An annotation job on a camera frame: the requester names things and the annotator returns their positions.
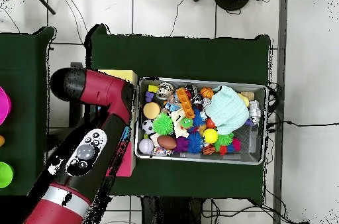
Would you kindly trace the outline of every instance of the plastic bin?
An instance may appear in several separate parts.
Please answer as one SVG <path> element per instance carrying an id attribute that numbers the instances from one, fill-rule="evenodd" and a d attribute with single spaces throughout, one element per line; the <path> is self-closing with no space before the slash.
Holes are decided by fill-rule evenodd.
<path id="1" fill-rule="evenodd" d="M 259 102 L 261 117 L 259 125 L 249 126 L 243 125 L 235 130 L 234 136 L 240 139 L 241 150 L 236 153 L 226 153 L 221 156 L 218 152 L 212 155 L 189 154 L 189 153 L 173 153 L 171 156 L 150 156 L 142 154 L 138 149 L 138 143 L 143 139 L 144 133 L 141 129 L 142 123 L 146 120 L 142 113 L 142 108 L 146 103 L 145 93 L 149 84 L 159 85 L 162 82 L 168 82 L 174 87 L 184 87 L 187 84 L 194 84 L 198 90 L 202 87 L 215 88 L 219 85 L 227 85 L 234 91 L 251 91 L 254 92 L 254 99 Z M 209 81 L 194 81 L 194 80 L 179 80 L 167 78 L 140 78 L 138 83 L 139 104 L 137 107 L 138 120 L 135 124 L 135 155 L 139 158 L 153 158 L 158 160 L 180 160 L 185 162 L 215 162 L 215 163 L 229 163 L 229 164 L 246 164 L 258 165 L 265 158 L 265 136 L 266 136 L 266 123 L 267 123 L 267 105 L 268 105 L 268 88 L 264 85 L 250 85 L 250 84 L 236 84 L 225 82 L 209 82 Z"/>

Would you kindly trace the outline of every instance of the cube toy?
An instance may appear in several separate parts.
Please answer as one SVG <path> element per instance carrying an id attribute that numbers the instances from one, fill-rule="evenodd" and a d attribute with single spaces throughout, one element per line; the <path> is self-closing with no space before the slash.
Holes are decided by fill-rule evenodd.
<path id="1" fill-rule="evenodd" d="M 148 85 L 148 89 L 149 92 L 152 93 L 156 93 L 156 91 L 158 90 L 158 87 L 156 85 Z"/>

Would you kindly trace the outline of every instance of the dark green cloth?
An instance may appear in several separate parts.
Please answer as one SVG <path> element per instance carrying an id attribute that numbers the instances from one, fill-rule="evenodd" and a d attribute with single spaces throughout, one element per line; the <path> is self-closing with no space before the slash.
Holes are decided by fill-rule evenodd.
<path id="1" fill-rule="evenodd" d="M 46 149 L 46 55 L 52 27 L 29 34 L 0 34 L 0 86 L 12 109 L 0 125 L 5 144 L 0 161 L 14 168 L 12 183 L 0 196 L 26 195 L 44 165 Z"/>
<path id="2" fill-rule="evenodd" d="M 267 85 L 269 37 L 156 38 L 91 35 L 92 68 L 134 70 L 154 76 Z M 252 198 L 262 202 L 264 163 L 256 166 L 137 159 L 130 178 L 118 178 L 112 195 Z"/>

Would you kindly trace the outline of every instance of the orange ball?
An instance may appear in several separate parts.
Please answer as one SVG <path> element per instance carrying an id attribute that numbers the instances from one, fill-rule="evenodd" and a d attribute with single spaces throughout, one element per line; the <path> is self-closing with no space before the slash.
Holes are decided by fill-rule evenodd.
<path id="1" fill-rule="evenodd" d="M 210 87 L 203 87 L 200 90 L 201 97 L 206 97 L 206 98 L 211 99 L 214 94 L 215 93 L 213 92 L 213 90 Z"/>
<path id="2" fill-rule="evenodd" d="M 215 128 L 215 124 L 213 123 L 212 119 L 211 118 L 207 118 L 206 120 L 206 126 L 208 129 L 213 129 Z"/>

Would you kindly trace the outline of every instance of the green spiky ball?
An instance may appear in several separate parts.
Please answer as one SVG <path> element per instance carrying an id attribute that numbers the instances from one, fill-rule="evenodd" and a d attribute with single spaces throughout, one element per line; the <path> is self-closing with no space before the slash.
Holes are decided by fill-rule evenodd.
<path id="1" fill-rule="evenodd" d="M 167 114 L 160 113 L 153 121 L 153 128 L 159 135 L 170 135 L 173 133 L 173 122 Z"/>
<path id="2" fill-rule="evenodd" d="M 220 150 L 221 145 L 228 146 L 233 141 L 233 133 L 230 133 L 228 135 L 218 135 L 217 141 L 214 143 L 215 150 L 218 152 Z"/>

